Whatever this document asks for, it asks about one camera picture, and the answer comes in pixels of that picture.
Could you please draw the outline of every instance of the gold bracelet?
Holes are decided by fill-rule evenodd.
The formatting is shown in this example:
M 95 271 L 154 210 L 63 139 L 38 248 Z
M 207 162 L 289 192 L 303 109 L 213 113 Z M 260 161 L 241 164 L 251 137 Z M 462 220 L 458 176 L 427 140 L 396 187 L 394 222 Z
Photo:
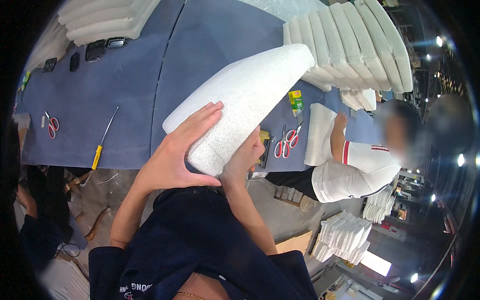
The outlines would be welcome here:
M 191 298 L 194 298 L 194 299 L 197 299 L 197 300 L 204 300 L 203 298 L 194 296 L 192 294 L 187 294 L 187 293 L 177 293 L 177 295 L 184 295 L 184 296 L 188 296 L 188 297 L 191 297 Z

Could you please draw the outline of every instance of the blue work table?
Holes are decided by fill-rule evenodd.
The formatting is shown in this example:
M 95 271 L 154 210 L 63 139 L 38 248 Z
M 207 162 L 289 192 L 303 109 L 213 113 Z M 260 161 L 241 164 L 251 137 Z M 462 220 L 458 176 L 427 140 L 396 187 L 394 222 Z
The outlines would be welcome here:
M 120 109 L 104 142 L 99 168 L 141 168 L 165 137 L 165 118 L 196 88 L 226 65 L 280 47 L 284 22 L 238 0 L 162 0 L 137 40 L 110 50 L 99 61 L 83 60 L 84 47 L 73 48 L 50 73 L 35 71 L 18 112 L 32 117 L 22 162 L 90 167 L 96 146 L 113 111 Z M 70 56 L 79 52 L 79 69 L 68 70 Z M 275 136 L 265 171 L 304 169 L 311 103 L 341 109 L 339 91 L 323 93 L 298 81 L 306 109 L 299 142 L 285 158 L 275 158 L 275 142 L 284 124 L 296 129 L 288 97 L 262 121 Z M 40 119 L 47 110 L 60 130 L 51 140 Z M 364 111 L 349 117 L 346 138 L 374 143 L 372 119 Z

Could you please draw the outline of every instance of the red stripe on shirt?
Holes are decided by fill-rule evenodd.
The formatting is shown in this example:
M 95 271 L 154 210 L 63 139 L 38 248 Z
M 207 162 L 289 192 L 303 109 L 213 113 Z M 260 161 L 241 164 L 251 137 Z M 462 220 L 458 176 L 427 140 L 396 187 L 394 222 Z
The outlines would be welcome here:
M 374 147 L 372 147 L 372 150 L 382 150 L 382 151 L 389 152 L 388 149 L 384 149 L 384 148 L 374 148 Z
M 345 146 L 343 147 L 343 163 L 347 165 L 348 161 L 348 146 L 350 145 L 350 141 L 345 141 Z

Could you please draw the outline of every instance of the yellow screwdriver handle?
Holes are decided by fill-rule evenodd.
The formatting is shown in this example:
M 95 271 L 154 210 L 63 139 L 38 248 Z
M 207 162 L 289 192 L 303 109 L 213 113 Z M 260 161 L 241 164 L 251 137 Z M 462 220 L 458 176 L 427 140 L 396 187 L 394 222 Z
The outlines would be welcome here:
M 93 159 L 93 164 L 92 164 L 92 169 L 93 170 L 96 170 L 96 166 L 98 164 L 98 160 L 100 159 L 100 153 L 102 153 L 102 149 L 103 149 L 103 146 L 101 146 L 101 145 L 98 145 L 98 147 L 96 148 L 96 154 L 95 154 L 95 158 Z

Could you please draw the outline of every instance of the table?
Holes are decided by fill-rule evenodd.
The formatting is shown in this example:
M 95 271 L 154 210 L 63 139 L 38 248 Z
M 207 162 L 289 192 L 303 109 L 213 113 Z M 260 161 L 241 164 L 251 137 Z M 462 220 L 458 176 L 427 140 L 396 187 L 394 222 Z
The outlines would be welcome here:
M 137 169 L 149 159 L 166 133 L 165 118 L 196 88 L 226 65 L 280 47 L 284 21 L 238 0 L 162 0 L 137 40 L 125 47 L 108 49 L 97 62 L 81 61 L 68 70 L 69 57 L 84 47 L 69 50 L 51 73 L 35 71 L 18 112 L 29 112 L 31 131 L 25 141 L 22 162 L 72 167 L 91 166 L 96 146 L 115 107 L 120 109 L 106 136 L 99 168 Z M 348 112 L 339 92 L 323 93 L 298 81 L 304 104 L 319 102 Z M 51 140 L 40 128 L 47 110 L 59 119 L 60 130 Z M 303 164 L 310 110 L 303 113 L 299 142 L 288 159 L 275 158 L 273 150 L 265 171 L 300 171 Z M 346 138 L 375 143 L 372 119 L 364 111 L 349 117 Z M 296 129 L 285 96 L 261 122 L 261 127 L 280 139 L 284 124 Z

